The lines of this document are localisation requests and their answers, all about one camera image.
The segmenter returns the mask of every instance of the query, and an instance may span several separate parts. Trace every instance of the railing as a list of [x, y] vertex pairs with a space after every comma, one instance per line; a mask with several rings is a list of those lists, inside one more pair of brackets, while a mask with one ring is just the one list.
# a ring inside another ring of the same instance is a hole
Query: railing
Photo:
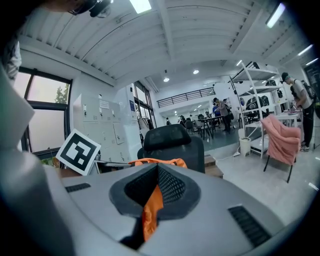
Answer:
[[166, 107], [169, 105], [177, 104], [180, 102], [190, 101], [197, 98], [202, 98], [206, 96], [215, 95], [216, 92], [213, 87], [201, 89], [201, 90], [194, 90], [187, 93], [182, 93], [173, 97], [164, 98], [161, 100], [158, 100], [158, 106], [159, 108]]

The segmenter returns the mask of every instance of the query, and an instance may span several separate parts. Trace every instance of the window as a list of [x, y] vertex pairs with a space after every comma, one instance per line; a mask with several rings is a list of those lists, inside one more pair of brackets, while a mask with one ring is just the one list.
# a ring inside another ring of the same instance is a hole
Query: window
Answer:
[[34, 109], [21, 139], [22, 150], [52, 163], [70, 133], [68, 103], [71, 85], [72, 80], [36, 69], [19, 69], [13, 87]]
[[27, 99], [37, 102], [68, 103], [69, 84], [34, 76]]
[[149, 91], [139, 81], [131, 86], [137, 116], [150, 119], [153, 127], [157, 127]]
[[27, 90], [28, 82], [30, 80], [31, 75], [26, 73], [18, 73], [14, 82], [14, 89], [21, 96], [21, 98], [25, 97], [25, 93]]
[[29, 123], [33, 152], [60, 148], [65, 141], [64, 111], [35, 109]]

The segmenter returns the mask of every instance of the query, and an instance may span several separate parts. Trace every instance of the black vent grille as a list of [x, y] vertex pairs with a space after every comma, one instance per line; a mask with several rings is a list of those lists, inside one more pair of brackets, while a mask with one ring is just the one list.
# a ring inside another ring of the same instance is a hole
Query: black vent grille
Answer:
[[81, 183], [81, 184], [77, 184], [77, 185], [73, 185], [73, 186], [66, 186], [65, 189], [68, 193], [70, 192], [75, 192], [78, 190], [84, 190], [87, 188], [90, 188], [91, 186], [88, 183]]
[[243, 206], [232, 207], [228, 210], [254, 247], [270, 239], [271, 236]]

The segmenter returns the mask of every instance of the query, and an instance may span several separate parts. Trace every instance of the white trash bin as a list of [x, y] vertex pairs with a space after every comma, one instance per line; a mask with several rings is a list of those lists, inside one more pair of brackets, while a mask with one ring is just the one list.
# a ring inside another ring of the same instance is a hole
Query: white trash bin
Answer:
[[241, 156], [245, 157], [251, 150], [251, 139], [243, 137], [240, 139], [240, 153]]

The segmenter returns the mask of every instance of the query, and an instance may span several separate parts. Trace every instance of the chair headrest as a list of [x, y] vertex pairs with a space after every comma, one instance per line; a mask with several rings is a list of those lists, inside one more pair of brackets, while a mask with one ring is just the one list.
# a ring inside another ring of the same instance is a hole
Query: chair headrest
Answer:
[[165, 125], [149, 130], [145, 135], [144, 150], [153, 151], [189, 144], [191, 138], [181, 124]]

